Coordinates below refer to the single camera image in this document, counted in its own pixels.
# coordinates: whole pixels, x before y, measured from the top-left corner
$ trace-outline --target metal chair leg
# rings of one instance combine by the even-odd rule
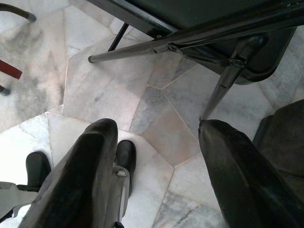
[[[231,55],[231,65],[226,67],[219,78],[219,81],[209,99],[200,120],[208,119],[210,114],[220,103],[228,90],[233,86],[246,64],[256,55],[259,50],[268,42],[267,34],[261,34],[251,37],[240,38],[237,40],[235,49]]]
[[[21,17],[24,17],[25,19],[27,19],[29,21],[35,21],[36,20],[36,17],[35,17],[34,14],[32,14],[30,12],[27,12],[27,11],[24,11],[22,9],[19,9],[15,6],[8,5],[8,4],[0,3],[0,11],[7,11],[7,12],[17,14]]]
[[[7,96],[10,94],[10,90],[0,85],[0,94],[2,96]]]

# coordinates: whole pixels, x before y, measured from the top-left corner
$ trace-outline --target white marble tile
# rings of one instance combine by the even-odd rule
[[[226,227],[201,154],[175,168],[153,227]]]
[[[87,122],[47,113],[53,164],[56,166],[89,125]]]
[[[200,153],[199,143],[170,103],[142,135],[173,166]]]
[[[210,99],[218,79],[219,76],[214,72],[203,66],[196,66],[164,90],[196,137],[199,116]],[[253,139],[260,121],[273,112],[272,105],[257,83],[234,84],[210,119],[225,121]]]
[[[66,52],[63,12],[57,11],[34,23],[0,35],[0,59],[20,69],[20,80],[0,73],[11,94],[0,97],[0,132],[61,105]]]
[[[153,70],[156,56],[131,57],[89,63],[90,55],[104,53],[112,43],[104,40],[70,58],[67,70],[64,115],[93,122],[114,119],[129,130],[132,118]],[[124,45],[134,44],[122,39]]]
[[[66,46],[69,57],[113,34],[75,6],[65,8]]]
[[[28,0],[32,13],[37,18],[50,14],[69,5],[68,0]]]
[[[169,191],[220,211],[201,152],[175,167]]]
[[[183,58],[174,52],[161,53],[148,84],[156,88],[164,88],[170,82],[192,69],[196,62]]]
[[[26,157],[35,151],[44,152],[52,165],[48,125],[44,114],[2,132],[0,145],[1,181],[26,185]]]
[[[170,166],[158,153],[144,166],[136,168],[133,192],[123,225],[125,228],[151,228],[173,173]]]
[[[9,4],[31,12],[31,8],[27,0],[2,0],[1,3]],[[26,23],[29,23],[29,21],[19,15],[5,11],[1,11],[0,13],[0,33]]]
[[[304,26],[299,26],[276,71],[268,79],[258,83],[275,109],[292,103],[297,88],[304,79],[303,62]]]
[[[160,110],[168,104],[162,90],[147,86],[134,115],[130,132],[142,134],[155,120]]]
[[[73,3],[74,6],[76,6],[78,9],[106,27],[109,27],[114,20],[114,16],[97,7],[96,5],[88,2],[87,0],[72,0],[71,3]]]

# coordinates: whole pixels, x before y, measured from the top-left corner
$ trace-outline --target marble floor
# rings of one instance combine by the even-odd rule
[[[225,228],[197,131],[219,76],[175,53],[90,64],[122,21],[85,0],[1,2],[38,19],[0,13],[0,59],[23,72],[20,80],[0,73],[11,90],[0,96],[0,180],[26,184],[30,152],[45,152],[54,167],[90,123],[112,118],[119,140],[133,140],[138,151],[126,228]],[[151,39],[129,27],[119,47]],[[276,72],[234,85],[211,118],[253,139],[262,118],[304,98],[303,62],[299,27]],[[27,209],[0,228],[17,227]]]

